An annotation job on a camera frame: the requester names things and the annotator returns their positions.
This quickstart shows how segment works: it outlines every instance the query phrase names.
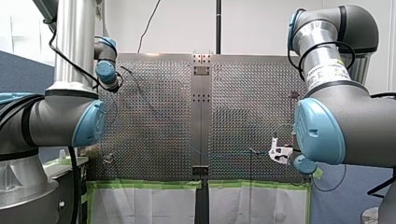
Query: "black cable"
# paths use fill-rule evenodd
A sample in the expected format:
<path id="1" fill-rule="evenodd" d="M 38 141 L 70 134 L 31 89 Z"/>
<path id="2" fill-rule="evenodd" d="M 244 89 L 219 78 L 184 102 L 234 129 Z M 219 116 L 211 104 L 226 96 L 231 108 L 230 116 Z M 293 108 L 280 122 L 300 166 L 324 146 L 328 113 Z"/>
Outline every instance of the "black cable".
<path id="1" fill-rule="evenodd" d="M 381 98 L 381 97 L 387 97 L 387 96 L 396 97 L 396 92 L 381 92 L 381 93 L 371 95 L 371 98 Z"/>
<path id="2" fill-rule="evenodd" d="M 72 162 L 73 169 L 73 187 L 74 187 L 74 199 L 73 199 L 73 213 L 72 213 L 72 224 L 77 223 L 78 208 L 80 200 L 80 190 L 79 190 L 79 171 L 77 167 L 76 154 L 73 147 L 68 147 L 70 154 L 70 161 Z"/>
<path id="3" fill-rule="evenodd" d="M 42 95 L 32 95 L 31 97 L 22 97 L 7 105 L 7 109 L 0 112 L 0 132 L 6 124 L 16 115 L 23 110 L 26 106 L 32 105 L 35 102 L 44 99 Z"/>
<path id="4" fill-rule="evenodd" d="M 58 55 L 61 56 L 65 61 L 67 61 L 68 63 L 70 63 L 70 64 L 71 64 L 76 70 L 78 70 L 80 73 L 82 73 L 83 75 L 85 75 L 85 76 L 89 77 L 90 79 L 92 79 L 93 81 L 95 81 L 95 82 L 96 82 L 96 85 L 92 87 L 93 89 L 96 89 L 98 86 L 100 86 L 100 87 L 102 87 L 105 91 L 111 91 L 110 89 L 108 89 L 108 88 L 106 88 L 105 86 L 103 86 L 102 83 L 99 81 L 98 78 L 94 77 L 93 75 L 91 75 L 90 73 L 88 73 L 87 71 L 85 71 L 84 69 L 82 69 L 80 66 L 78 66 L 78 65 L 76 65 L 75 63 L 73 63 L 72 61 L 70 61 L 64 54 L 61 53 L 60 50 L 58 50 L 57 48 L 55 48 L 55 47 L 52 45 L 52 43 L 53 43 L 53 41 L 54 41 L 54 39 L 55 39 L 55 36 L 56 36 L 56 30 L 53 32 L 52 38 L 51 38 L 50 41 L 49 41 L 49 47 L 50 47 L 53 51 L 55 51 L 56 54 L 58 54 Z M 103 38 L 103 40 L 105 40 L 105 41 L 110 45 L 110 47 L 113 48 L 113 49 L 115 50 L 114 46 L 112 46 L 111 43 L 110 43 L 108 40 L 106 40 L 105 38 Z"/>
<path id="5" fill-rule="evenodd" d="M 13 108 L 15 108 L 16 105 L 18 104 L 22 104 L 23 102 L 29 101 L 30 99 L 33 99 L 35 97 L 37 97 L 37 94 L 30 94 L 30 95 L 26 95 L 23 96 L 19 99 L 14 100 L 13 102 L 7 104 L 6 106 L 4 106 L 1 110 L 0 110 L 0 119 L 3 118 L 3 116 L 5 116 L 7 113 L 9 113 L 10 111 L 13 110 Z"/>
<path id="6" fill-rule="evenodd" d="M 303 81 L 305 81 L 305 79 L 304 79 L 304 70 L 303 70 L 302 67 L 303 67 L 303 62 L 304 62 L 306 56 L 308 56 L 308 54 L 309 54 L 310 52 L 312 52 L 312 50 L 317 49 L 317 48 L 319 48 L 319 47 L 322 47 L 322 46 L 324 46 L 324 45 L 330 45 L 330 44 L 334 44 L 334 45 L 336 45 L 336 46 L 338 46 L 338 47 L 344 46 L 344 47 L 346 47 L 347 49 L 349 49 L 350 53 L 352 54 L 352 60 L 351 60 L 351 62 L 350 62 L 350 64 L 349 64 L 349 66 L 348 66 L 346 69 L 349 69 L 350 67 L 352 67 L 353 63 L 354 63 L 355 60 L 356 60 L 356 53 L 355 53 L 355 50 L 354 50 L 352 47 L 350 47 L 347 43 L 345 43 L 345 42 L 340 42 L 340 41 L 328 41 L 328 42 L 319 43 L 319 44 L 316 44 L 316 45 L 312 46 L 311 48 L 309 48 L 309 49 L 303 54 L 303 56 L 301 56 L 301 58 L 300 58 L 300 61 L 299 61 L 299 63 L 298 63 L 298 68 L 297 68 L 297 69 L 299 70 L 300 78 L 301 78 Z"/>
<path id="7" fill-rule="evenodd" d="M 297 11 L 294 13 L 294 18 L 291 22 L 291 27 L 290 27 L 290 33 L 289 33 L 289 39 L 288 39 L 288 60 L 291 66 L 293 66 L 295 69 L 298 69 L 298 66 L 291 60 L 290 52 L 292 51 L 292 41 L 294 38 L 294 27 L 295 23 L 297 21 L 298 16 L 300 15 L 301 12 L 305 12 L 305 9 L 299 8 Z"/>
<path id="8" fill-rule="evenodd" d="M 146 32 L 149 29 L 149 24 L 151 23 L 152 18 L 154 17 L 155 12 L 157 11 L 158 5 L 160 4 L 161 0 L 158 0 L 157 5 L 155 5 L 154 10 L 151 13 L 151 16 L 148 19 L 148 24 L 146 26 L 145 32 L 140 36 L 139 48 L 137 49 L 137 53 L 140 53 L 140 49 L 142 48 L 143 37 L 146 35 Z"/>
<path id="9" fill-rule="evenodd" d="M 106 44 L 107 44 L 109 47 L 111 47 L 111 48 L 114 50 L 114 52 L 116 52 L 116 55 L 118 55 L 117 49 L 116 49 L 116 48 L 113 46 L 113 44 L 112 44 L 110 41 L 108 41 L 106 38 L 104 38 L 104 37 L 102 37 L 102 36 L 99 36 L 99 35 L 96 35 L 95 38 L 101 39 L 101 40 L 105 41 Z"/>
<path id="10" fill-rule="evenodd" d="M 96 85 L 101 86 L 103 89 L 106 90 L 106 88 L 104 86 L 102 86 L 102 84 L 99 82 L 99 80 L 94 77 L 93 75 L 91 75 L 90 73 L 88 73 L 87 71 L 85 71 L 84 69 L 82 69 L 80 66 L 76 65 L 75 63 L 73 63 L 72 61 L 70 61 L 66 56 L 64 56 L 64 54 L 61 53 L 60 50 L 58 50 L 57 48 L 55 48 L 52 43 L 53 40 L 55 39 L 56 36 L 56 30 L 53 32 L 52 38 L 49 41 L 49 47 L 55 51 L 56 54 L 58 54 L 59 56 L 61 56 L 65 61 L 67 61 L 68 63 L 70 63 L 76 70 L 78 70 L 80 73 L 84 74 L 85 76 L 89 77 L 90 79 L 94 80 L 96 82 Z"/>
<path id="11" fill-rule="evenodd" d="M 318 191 L 321 191 L 321 192 L 332 192 L 332 191 L 338 189 L 341 186 L 341 184 L 344 182 L 346 176 L 347 176 L 347 166 L 344 165 L 343 177 L 341 178 L 340 182 L 336 186 L 334 186 L 334 188 L 331 188 L 331 189 L 321 189 L 321 188 L 319 188 L 318 185 L 315 183 L 315 178 L 313 176 L 312 176 L 312 183 L 314 183 L 314 187 Z"/>

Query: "white object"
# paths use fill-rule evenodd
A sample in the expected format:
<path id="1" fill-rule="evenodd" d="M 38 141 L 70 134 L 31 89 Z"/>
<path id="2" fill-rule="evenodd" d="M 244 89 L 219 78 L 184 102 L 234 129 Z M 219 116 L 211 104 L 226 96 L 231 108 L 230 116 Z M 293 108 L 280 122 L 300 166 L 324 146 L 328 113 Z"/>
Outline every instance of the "white object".
<path id="1" fill-rule="evenodd" d="M 59 162 L 62 162 L 66 158 L 66 152 L 64 149 L 59 150 Z"/>
<path id="2" fill-rule="evenodd" d="M 305 224 L 307 194 L 304 189 L 209 189 L 209 223 Z"/>
<path id="3" fill-rule="evenodd" d="M 195 189 L 96 189 L 92 223 L 193 224 Z"/>
<path id="4" fill-rule="evenodd" d="M 271 149 L 268 151 L 271 160 L 281 164 L 288 164 L 289 157 L 293 151 L 292 147 L 277 147 L 277 138 L 273 137 Z"/>

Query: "robotic arm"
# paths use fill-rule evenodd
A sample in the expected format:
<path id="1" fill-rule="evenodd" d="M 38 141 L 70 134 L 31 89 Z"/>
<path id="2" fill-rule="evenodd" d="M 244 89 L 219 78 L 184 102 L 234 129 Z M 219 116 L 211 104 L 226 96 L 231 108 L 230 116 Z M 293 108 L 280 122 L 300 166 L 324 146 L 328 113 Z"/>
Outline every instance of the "robotic arm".
<path id="1" fill-rule="evenodd" d="M 375 20 L 361 7 L 293 15 L 288 47 L 301 58 L 295 67 L 308 89 L 294 119 L 302 155 L 291 155 L 291 160 L 300 172 L 315 172 L 316 161 L 396 166 L 396 102 L 373 98 L 362 86 L 377 46 Z M 395 200 L 393 184 L 379 208 L 379 223 L 394 223 Z"/>
<path id="2" fill-rule="evenodd" d="M 0 217 L 6 223 L 57 222 L 58 184 L 48 181 L 38 148 L 95 144 L 105 106 L 93 82 L 112 92 L 120 87 L 115 42 L 94 42 L 95 0 L 59 0 L 56 17 L 56 1 L 35 3 L 57 36 L 55 80 L 45 96 L 0 94 Z M 97 78 L 90 75 L 93 60 Z"/>

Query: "perforated metal panel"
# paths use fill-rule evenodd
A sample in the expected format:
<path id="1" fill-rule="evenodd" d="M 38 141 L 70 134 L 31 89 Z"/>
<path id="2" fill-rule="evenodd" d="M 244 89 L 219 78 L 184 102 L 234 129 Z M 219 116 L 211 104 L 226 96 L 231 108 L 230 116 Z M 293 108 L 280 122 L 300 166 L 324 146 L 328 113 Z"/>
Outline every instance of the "perforated metal panel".
<path id="1" fill-rule="evenodd" d="M 210 177 L 300 178 L 267 154 L 275 132 L 280 145 L 292 144 L 297 100 L 290 98 L 290 92 L 304 95 L 304 83 L 286 57 L 214 56 L 212 69 Z"/>
<path id="2" fill-rule="evenodd" d="M 291 144 L 298 99 L 290 93 L 304 95 L 286 57 L 213 55 L 205 76 L 194 74 L 192 55 L 119 59 L 133 75 L 118 68 L 125 77 L 119 93 L 100 92 L 106 131 L 89 179 L 191 179 L 192 161 L 209 165 L 212 179 L 301 179 L 266 154 L 274 132 L 280 145 Z"/>
<path id="3" fill-rule="evenodd" d="M 100 92 L 108 107 L 106 130 L 89 179 L 191 179 L 191 56 L 120 60 L 125 80 L 119 93 Z"/>

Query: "blue wall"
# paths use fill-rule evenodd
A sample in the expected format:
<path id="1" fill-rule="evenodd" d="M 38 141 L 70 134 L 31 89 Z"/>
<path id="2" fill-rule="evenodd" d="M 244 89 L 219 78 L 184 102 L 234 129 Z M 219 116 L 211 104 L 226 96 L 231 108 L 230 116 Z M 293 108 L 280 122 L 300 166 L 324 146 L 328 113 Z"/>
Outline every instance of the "blue wall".
<path id="1" fill-rule="evenodd" d="M 0 51 L 0 92 L 27 91 L 44 94 L 53 83 L 54 68 Z M 40 148 L 42 162 L 58 157 L 61 147 Z"/>
<path id="2" fill-rule="evenodd" d="M 323 178 L 316 183 L 322 189 L 339 183 L 344 172 L 344 165 L 321 164 L 320 168 Z M 335 191 L 325 193 L 313 187 L 311 224 L 361 224 L 361 213 L 381 203 L 380 199 L 368 196 L 367 191 L 391 176 L 391 169 L 348 165 L 346 178 Z"/>

